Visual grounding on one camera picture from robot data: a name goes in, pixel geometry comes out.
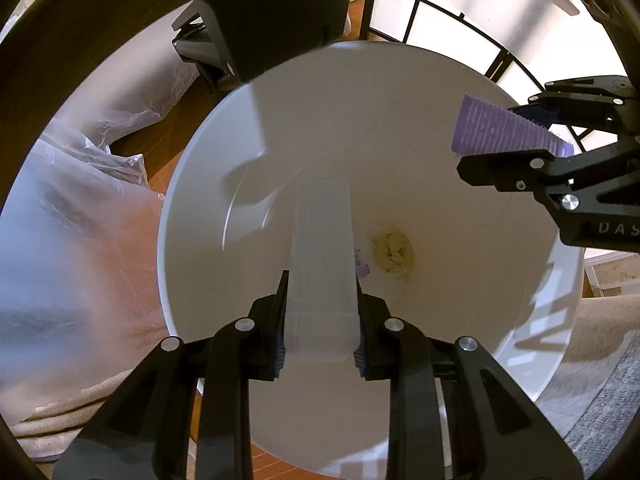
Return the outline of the translucent plastic container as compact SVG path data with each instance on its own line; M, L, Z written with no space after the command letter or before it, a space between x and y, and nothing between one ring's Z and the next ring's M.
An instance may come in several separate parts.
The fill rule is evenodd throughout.
M347 360L360 344L350 187L342 181L297 185L285 349L311 363Z

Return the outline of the white trash bin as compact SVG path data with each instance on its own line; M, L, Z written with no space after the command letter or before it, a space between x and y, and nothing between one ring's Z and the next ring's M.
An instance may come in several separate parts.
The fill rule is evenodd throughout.
M451 142L465 96L512 104L451 58L387 42L310 52L234 90L194 134L165 198L157 271L171 333L209 338L275 294L297 185L342 181L357 299L383 299L427 337L476 339L535 403L570 340L584 254L562 243L536 192L462 181ZM370 237L390 229L411 242L409 274L373 258ZM250 445L318 474L389 479L390 384L364 380L355 352L326 364L285 349L276 380L250 382Z

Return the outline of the crumpled yellow trash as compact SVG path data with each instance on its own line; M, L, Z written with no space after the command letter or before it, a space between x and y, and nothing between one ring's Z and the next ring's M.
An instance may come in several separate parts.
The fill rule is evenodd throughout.
M370 240L373 258L384 272L406 275L413 269L416 256L404 232L383 230L375 232Z

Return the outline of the grey carpet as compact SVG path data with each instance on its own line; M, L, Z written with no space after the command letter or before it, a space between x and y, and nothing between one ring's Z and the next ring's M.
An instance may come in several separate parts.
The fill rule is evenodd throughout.
M612 375L565 438L585 478L611 456L639 408L639 339L627 347Z

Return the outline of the shoji screen divider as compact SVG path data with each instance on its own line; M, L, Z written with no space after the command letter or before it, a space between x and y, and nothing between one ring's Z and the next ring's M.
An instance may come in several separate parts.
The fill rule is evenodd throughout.
M431 50L493 81L524 104L545 84L626 73L582 0L575 16L547 0L361 0L369 36Z

